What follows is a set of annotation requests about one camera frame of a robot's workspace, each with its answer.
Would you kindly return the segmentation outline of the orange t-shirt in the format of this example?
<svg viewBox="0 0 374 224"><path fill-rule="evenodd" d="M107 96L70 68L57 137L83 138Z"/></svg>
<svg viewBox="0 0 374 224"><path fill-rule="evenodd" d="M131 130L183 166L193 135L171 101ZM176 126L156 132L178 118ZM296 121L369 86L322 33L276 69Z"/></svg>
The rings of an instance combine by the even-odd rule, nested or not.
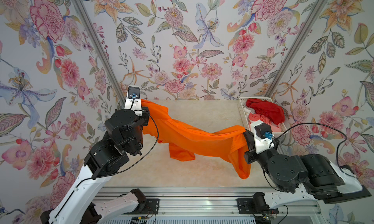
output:
<svg viewBox="0 0 374 224"><path fill-rule="evenodd" d="M143 133L158 137L158 143L168 143L172 159L192 161L196 154L219 157L231 163L241 179L250 176L251 165L244 158L248 150L244 127L236 125L210 133L171 118L165 106L144 99L142 105L149 108L155 120L150 120Z"/></svg>

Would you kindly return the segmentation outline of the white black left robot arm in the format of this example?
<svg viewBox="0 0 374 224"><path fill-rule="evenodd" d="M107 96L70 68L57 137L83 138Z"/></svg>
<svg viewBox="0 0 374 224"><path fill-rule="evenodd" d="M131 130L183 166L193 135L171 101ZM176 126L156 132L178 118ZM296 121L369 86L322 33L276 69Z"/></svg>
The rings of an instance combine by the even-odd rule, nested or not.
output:
<svg viewBox="0 0 374 224"><path fill-rule="evenodd" d="M129 156L141 154L143 128L148 125L150 111L117 110L105 122L103 139L94 144L84 159L84 165L56 208L41 215L43 224L103 224L121 215L135 214L145 209L147 198L140 189L104 202L93 200L101 188L129 162Z"/></svg>

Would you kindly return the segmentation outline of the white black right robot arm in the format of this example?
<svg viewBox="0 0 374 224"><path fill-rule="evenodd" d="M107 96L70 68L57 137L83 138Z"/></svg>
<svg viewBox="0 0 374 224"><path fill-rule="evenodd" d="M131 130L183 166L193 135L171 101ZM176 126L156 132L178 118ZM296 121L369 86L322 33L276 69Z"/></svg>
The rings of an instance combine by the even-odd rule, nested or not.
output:
<svg viewBox="0 0 374 224"><path fill-rule="evenodd" d="M275 191L237 199L240 214L264 217L278 214L283 205L303 200L337 204L371 197L349 166L339 167L320 154L279 154L276 146L270 146L270 139L260 139L250 131L244 133L244 138L248 147L245 161L249 165L257 162L275 185Z"/></svg>

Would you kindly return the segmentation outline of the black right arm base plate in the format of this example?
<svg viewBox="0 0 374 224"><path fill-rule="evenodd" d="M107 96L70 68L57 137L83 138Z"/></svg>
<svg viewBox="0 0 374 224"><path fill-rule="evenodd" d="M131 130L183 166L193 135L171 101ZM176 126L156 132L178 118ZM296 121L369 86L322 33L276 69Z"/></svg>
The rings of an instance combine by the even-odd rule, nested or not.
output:
<svg viewBox="0 0 374 224"><path fill-rule="evenodd" d="M278 209L270 209L264 199L258 198L239 198L236 199L238 211L240 214L259 214L272 215L279 214Z"/></svg>

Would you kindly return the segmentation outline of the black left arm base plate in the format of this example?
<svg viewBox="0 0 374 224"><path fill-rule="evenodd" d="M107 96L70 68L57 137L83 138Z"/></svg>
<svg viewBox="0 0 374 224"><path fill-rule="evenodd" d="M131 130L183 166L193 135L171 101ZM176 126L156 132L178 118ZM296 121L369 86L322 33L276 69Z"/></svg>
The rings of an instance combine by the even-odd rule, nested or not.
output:
<svg viewBox="0 0 374 224"><path fill-rule="evenodd" d="M158 214L159 207L160 199L151 198L141 202L134 211L125 213L125 215L148 215L153 214L153 212Z"/></svg>

